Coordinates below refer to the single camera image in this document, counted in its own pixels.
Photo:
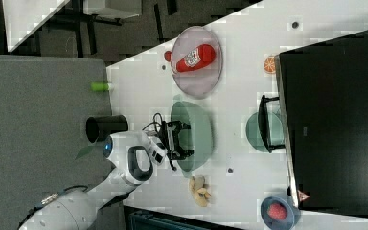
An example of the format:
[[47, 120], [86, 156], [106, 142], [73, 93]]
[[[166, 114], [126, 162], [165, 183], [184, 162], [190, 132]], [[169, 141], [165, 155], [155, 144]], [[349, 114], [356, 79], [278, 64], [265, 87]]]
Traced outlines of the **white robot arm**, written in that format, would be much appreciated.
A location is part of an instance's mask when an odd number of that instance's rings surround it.
[[90, 189], [63, 190], [41, 201], [19, 224], [18, 230], [87, 230], [98, 211], [112, 199], [125, 199], [153, 174], [153, 166], [165, 158], [173, 161], [191, 155], [191, 149], [179, 145], [181, 131], [192, 126], [163, 122], [158, 130], [118, 132], [106, 138], [103, 155], [114, 169], [107, 178]]

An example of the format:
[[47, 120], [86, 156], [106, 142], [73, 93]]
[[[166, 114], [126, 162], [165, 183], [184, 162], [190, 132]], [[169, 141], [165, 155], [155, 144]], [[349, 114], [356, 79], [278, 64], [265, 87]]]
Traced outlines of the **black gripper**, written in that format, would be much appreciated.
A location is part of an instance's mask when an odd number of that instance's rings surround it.
[[191, 126], [189, 124], [180, 122], [180, 121], [171, 121], [167, 123], [165, 121], [162, 122], [162, 136], [163, 136], [163, 144], [168, 150], [169, 158], [171, 160], [185, 160], [188, 157], [194, 154], [192, 149], [188, 150], [175, 150], [175, 142], [174, 138], [176, 137], [176, 129], [190, 129]]

